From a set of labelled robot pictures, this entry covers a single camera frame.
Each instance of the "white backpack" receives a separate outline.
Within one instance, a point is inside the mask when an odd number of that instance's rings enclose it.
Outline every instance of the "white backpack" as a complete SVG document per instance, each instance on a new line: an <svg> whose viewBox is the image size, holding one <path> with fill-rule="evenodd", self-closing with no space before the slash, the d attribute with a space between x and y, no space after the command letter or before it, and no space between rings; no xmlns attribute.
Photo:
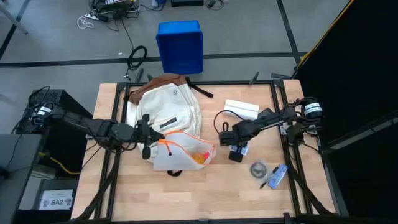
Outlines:
<svg viewBox="0 0 398 224"><path fill-rule="evenodd" d="M154 170L183 170L183 169L201 169L203 165L207 165L212 158L215 157L215 147L212 143L200 140L200 129L201 129L201 111L197 99L193 95L190 86L190 82L183 85L176 85L174 83L169 83L162 85L160 87L154 88L145 92L139 101L138 105L135 105L128 101L127 103L127 124L134 126L136 121L142 118L142 115L149 114L149 124L153 130L166 135L166 141L163 141L159 147L159 142L153 143L150 147L150 158L149 161L154 163ZM175 139L176 135L168 135L168 133L174 131L182 131L188 135L180 136L180 141ZM168 153L163 150L165 142L170 142L167 138L173 138L175 145L183 146L186 145L186 141L190 141L189 149L179 149L172 156L165 156ZM138 144L139 150L142 153L144 148L143 144ZM166 144L167 150L170 152L172 147L170 144ZM198 166L194 164L195 161L187 161L185 158L189 152L194 151L208 151L210 156L206 159L205 164Z"/></svg>

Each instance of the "white cable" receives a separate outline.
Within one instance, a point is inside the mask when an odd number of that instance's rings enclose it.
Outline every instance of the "white cable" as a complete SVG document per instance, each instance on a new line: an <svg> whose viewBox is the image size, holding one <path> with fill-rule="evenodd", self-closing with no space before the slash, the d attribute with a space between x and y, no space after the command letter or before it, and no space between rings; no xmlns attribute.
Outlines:
<svg viewBox="0 0 398 224"><path fill-rule="evenodd" d="M77 19L77 26L81 29L86 29L88 28L94 28L94 24L87 22L87 18L85 16L80 16L79 19Z"/></svg>

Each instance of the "backpack strap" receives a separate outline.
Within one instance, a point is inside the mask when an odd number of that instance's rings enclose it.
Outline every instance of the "backpack strap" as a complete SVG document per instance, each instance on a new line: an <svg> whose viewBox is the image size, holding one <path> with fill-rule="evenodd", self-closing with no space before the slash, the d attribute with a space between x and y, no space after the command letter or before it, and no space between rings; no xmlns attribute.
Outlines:
<svg viewBox="0 0 398 224"><path fill-rule="evenodd" d="M207 92L204 89L199 88L197 85L192 84L191 79L189 79L189 77L185 77L185 80L187 81L187 84L189 87L193 88L194 90L198 91L199 93L212 98L214 95L212 93Z"/></svg>
<svg viewBox="0 0 398 224"><path fill-rule="evenodd" d="M177 171L177 172L175 172L175 173L173 173L172 170L168 170L168 171L167 171L167 174L170 175L170 176L172 176L172 177L178 177L179 175L181 175L181 173L182 173L182 170Z"/></svg>

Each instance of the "computer tower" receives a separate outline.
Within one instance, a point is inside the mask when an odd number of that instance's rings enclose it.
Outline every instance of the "computer tower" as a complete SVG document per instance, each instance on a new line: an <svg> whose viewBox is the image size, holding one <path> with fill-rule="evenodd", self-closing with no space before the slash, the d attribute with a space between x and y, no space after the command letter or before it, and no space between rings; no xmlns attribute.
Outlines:
<svg viewBox="0 0 398 224"><path fill-rule="evenodd" d="M49 90L47 94L46 91L47 90L42 90L33 95L30 99L30 103L32 105L40 102L54 103L65 110L84 117L90 119L93 117L91 113L84 109L84 107L74 100L65 90ZM56 120L51 121L50 124L35 131L34 125L28 119L29 116L29 114L26 116L25 113L22 115L24 119L21 120L19 127L16 129L16 134L31 133L33 131L35 134L43 135L42 151L48 152L52 158L60 161L71 172L79 172L87 144L86 133ZM39 164L56 169L58 176L69 175L54 161L41 159Z"/></svg>

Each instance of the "blue bin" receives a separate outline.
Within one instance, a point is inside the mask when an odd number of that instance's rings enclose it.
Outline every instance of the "blue bin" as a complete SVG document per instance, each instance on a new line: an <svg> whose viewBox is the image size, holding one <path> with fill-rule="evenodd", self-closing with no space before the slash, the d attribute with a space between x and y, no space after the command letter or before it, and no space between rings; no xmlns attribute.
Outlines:
<svg viewBox="0 0 398 224"><path fill-rule="evenodd" d="M203 33L198 21L162 22L156 41L165 73L203 71Z"/></svg>

